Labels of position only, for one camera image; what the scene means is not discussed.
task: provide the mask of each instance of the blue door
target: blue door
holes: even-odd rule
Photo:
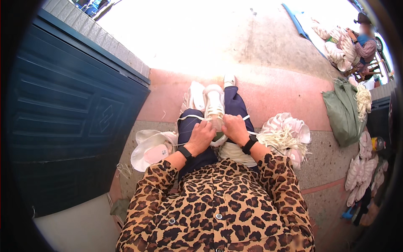
[[[38,18],[15,61],[8,144],[17,184],[36,217],[109,191],[150,92],[143,76],[120,69],[94,46]]]

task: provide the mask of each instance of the wrist strap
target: wrist strap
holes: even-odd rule
[[[178,151],[186,157],[186,163],[194,159],[194,156],[183,145],[178,147]]]
[[[250,149],[256,142],[257,140],[252,140],[251,137],[249,136],[249,141],[245,144],[245,146],[242,147],[242,152],[247,155],[250,155],[251,154]]]

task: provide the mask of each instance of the white sneaker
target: white sneaker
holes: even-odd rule
[[[236,86],[235,76],[233,74],[226,74],[224,75],[224,89],[230,86]]]
[[[183,103],[181,106],[182,114],[188,108],[197,109],[204,112],[204,99],[203,99],[204,86],[197,81],[192,81],[187,93],[183,96]]]
[[[221,132],[221,126],[224,124],[222,120],[225,114],[224,108],[224,92],[217,84],[207,86],[203,91],[203,98],[206,110],[204,118],[213,124],[213,128],[217,132]]]

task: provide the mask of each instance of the bottle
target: bottle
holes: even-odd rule
[[[373,137],[371,138],[372,141],[372,150],[373,151],[379,151],[386,149],[386,142],[383,140],[382,137]]]

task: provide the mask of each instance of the tiled wall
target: tiled wall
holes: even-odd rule
[[[42,8],[148,78],[150,68],[70,0],[47,0]]]
[[[370,90],[372,100],[375,101],[380,98],[390,96],[392,90],[394,90],[395,87],[396,87],[396,83],[394,81],[389,81],[385,85],[381,85],[379,87],[376,87],[376,88]]]

